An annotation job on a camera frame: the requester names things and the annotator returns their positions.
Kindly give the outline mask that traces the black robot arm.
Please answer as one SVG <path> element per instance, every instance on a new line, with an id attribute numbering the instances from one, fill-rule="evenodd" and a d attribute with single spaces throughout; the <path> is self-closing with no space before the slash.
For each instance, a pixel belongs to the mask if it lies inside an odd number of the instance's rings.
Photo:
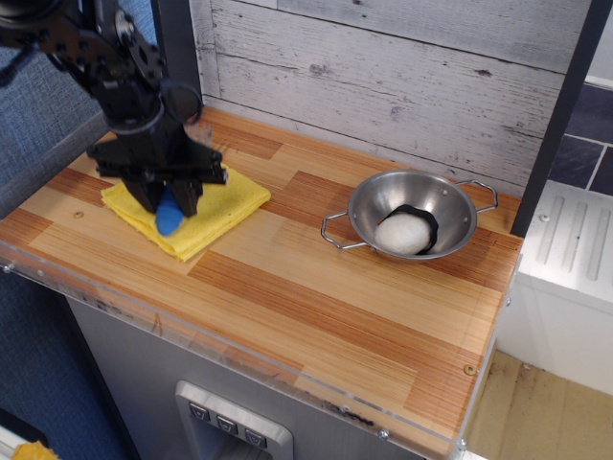
<path id="1" fill-rule="evenodd" d="M 43 53 L 98 102 L 117 138 L 87 153 L 147 211 L 171 193 L 192 217 L 204 185 L 226 183 L 221 153 L 186 131 L 202 115 L 199 92 L 167 77 L 159 48 L 117 2 L 4 1 L 1 44 L 18 52 L 1 71 L 3 85 Z"/>

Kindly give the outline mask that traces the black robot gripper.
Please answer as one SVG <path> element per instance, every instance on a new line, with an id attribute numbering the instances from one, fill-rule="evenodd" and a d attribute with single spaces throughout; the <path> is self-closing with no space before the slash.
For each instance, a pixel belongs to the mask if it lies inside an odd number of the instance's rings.
<path id="1" fill-rule="evenodd" d="M 116 138 L 90 147 L 102 176 L 123 178 L 130 194 L 149 213 L 157 212 L 166 183 L 185 217 L 197 214 L 201 183 L 224 184 L 222 154 L 187 133 L 184 126 L 160 112 L 146 120 L 107 121 Z"/>

